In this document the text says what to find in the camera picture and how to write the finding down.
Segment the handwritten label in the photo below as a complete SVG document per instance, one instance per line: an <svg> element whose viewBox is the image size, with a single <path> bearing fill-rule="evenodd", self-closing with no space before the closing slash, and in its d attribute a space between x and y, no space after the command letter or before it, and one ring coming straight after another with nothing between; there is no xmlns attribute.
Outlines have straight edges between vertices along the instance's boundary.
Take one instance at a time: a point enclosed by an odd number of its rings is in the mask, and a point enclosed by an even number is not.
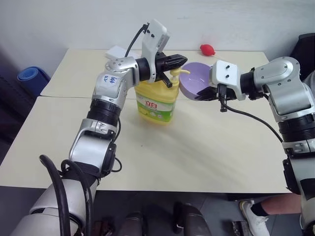
<svg viewBox="0 0 315 236"><path fill-rule="evenodd" d="M120 77L116 77L116 76L108 75L108 74L105 74L103 76L103 81L105 82L107 87L113 86L119 79Z"/></svg>

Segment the robotic arm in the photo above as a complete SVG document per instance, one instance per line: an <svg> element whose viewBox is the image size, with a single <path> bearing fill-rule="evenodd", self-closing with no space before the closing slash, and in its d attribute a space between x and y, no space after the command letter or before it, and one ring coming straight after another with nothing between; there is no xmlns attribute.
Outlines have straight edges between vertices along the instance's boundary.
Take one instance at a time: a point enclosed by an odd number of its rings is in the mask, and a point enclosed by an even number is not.
<svg viewBox="0 0 315 236"><path fill-rule="evenodd" d="M241 101L246 95L250 100L268 98L287 154L283 161L287 187L301 195L304 235L315 235L315 100L299 73L299 62L290 57L275 59L245 74L237 65L219 60L213 66L210 87L196 99L218 99L222 112L235 112L227 100Z"/></svg>
<svg viewBox="0 0 315 236"><path fill-rule="evenodd" d="M172 83L163 72L181 67L187 61L184 56L166 56L162 52L169 36L158 21L152 20L144 33L142 58L111 60L98 76L90 111L82 120L69 153L69 159L83 171L93 200L100 178L110 174L114 165L117 124L127 91L141 81L163 80L171 87ZM62 182L70 214L70 231L74 235L79 228L85 227L85 197L79 178L71 168L63 175ZM50 185L11 235L56 236L60 233L58 202L54 186Z"/></svg>

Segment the blue yoga mat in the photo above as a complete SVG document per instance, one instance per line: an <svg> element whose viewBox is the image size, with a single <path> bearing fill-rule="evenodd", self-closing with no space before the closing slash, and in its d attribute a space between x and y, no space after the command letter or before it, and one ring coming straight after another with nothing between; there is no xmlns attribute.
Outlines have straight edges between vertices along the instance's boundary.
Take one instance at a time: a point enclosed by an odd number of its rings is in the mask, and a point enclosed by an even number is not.
<svg viewBox="0 0 315 236"><path fill-rule="evenodd" d="M25 90L34 97L38 97L50 78L42 69L32 66L21 71L18 74L18 80Z"/></svg>

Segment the person's leg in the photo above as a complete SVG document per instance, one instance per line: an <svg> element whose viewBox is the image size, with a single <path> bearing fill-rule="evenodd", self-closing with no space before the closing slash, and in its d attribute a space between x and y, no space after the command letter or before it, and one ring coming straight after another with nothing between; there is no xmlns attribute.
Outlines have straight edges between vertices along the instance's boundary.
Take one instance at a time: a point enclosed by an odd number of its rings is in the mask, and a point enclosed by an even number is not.
<svg viewBox="0 0 315 236"><path fill-rule="evenodd" d="M260 203L240 202L240 209L247 219L253 236L269 236L266 227L268 215L301 212L301 198L294 193L270 197Z"/></svg>
<svg viewBox="0 0 315 236"><path fill-rule="evenodd" d="M274 196L260 204L268 215L301 213L301 196L294 193Z"/></svg>

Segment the yellow bottle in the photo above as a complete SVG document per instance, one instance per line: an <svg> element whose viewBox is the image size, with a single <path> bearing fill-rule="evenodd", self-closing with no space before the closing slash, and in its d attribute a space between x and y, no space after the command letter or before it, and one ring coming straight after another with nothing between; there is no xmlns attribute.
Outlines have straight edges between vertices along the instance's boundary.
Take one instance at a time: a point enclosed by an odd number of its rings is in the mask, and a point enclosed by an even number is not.
<svg viewBox="0 0 315 236"><path fill-rule="evenodd" d="M179 74L188 73L180 68L170 71L173 86L168 88L162 80L149 84L140 82L135 87L138 112L145 120L156 124L169 124L173 118L176 98L179 92Z"/></svg>

